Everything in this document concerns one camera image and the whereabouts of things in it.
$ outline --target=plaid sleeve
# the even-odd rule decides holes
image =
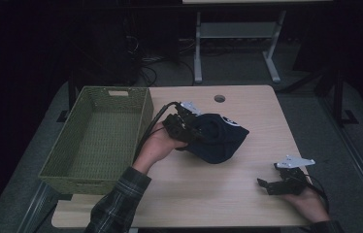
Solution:
[[[134,168],[127,168],[112,192],[91,210],[90,223],[84,232],[128,232],[150,181]]]

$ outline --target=wooden table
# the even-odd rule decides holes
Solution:
[[[306,225],[278,196],[257,184],[279,181],[273,163],[300,156],[275,92],[268,85],[151,88],[155,114],[172,101],[192,101],[202,113],[217,113],[249,130],[233,157],[209,164],[187,151],[174,150],[148,173],[152,182],[132,227],[254,227]],[[225,102],[217,103],[216,95]],[[175,113],[169,108],[166,114]],[[73,195],[58,202],[52,224],[86,227],[102,196]]]

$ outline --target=green plastic basket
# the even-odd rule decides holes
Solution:
[[[148,88],[85,86],[39,178],[64,194],[106,194],[133,162],[153,104]]]

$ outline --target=metal leg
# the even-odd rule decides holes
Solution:
[[[278,22],[276,23],[275,30],[272,36],[272,44],[269,49],[263,51],[263,57],[266,61],[267,68],[269,69],[270,76],[274,83],[280,83],[281,78],[279,77],[278,71],[276,70],[275,63],[272,60],[273,52],[275,51],[276,44],[278,43],[279,35],[281,34],[281,26],[284,22],[285,11],[280,12]]]
[[[200,12],[197,13],[196,23],[196,52],[194,53],[194,81],[201,83],[202,78],[202,61],[200,60]]]

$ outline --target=white plastic clip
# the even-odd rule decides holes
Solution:
[[[202,112],[200,110],[198,110],[194,105],[193,102],[181,102],[181,106],[184,107],[187,110],[190,110],[193,114],[199,116],[202,114]]]
[[[292,155],[287,155],[284,160],[278,163],[280,168],[296,168],[302,166],[314,165],[315,162],[312,159],[305,159],[301,157],[295,157]]]

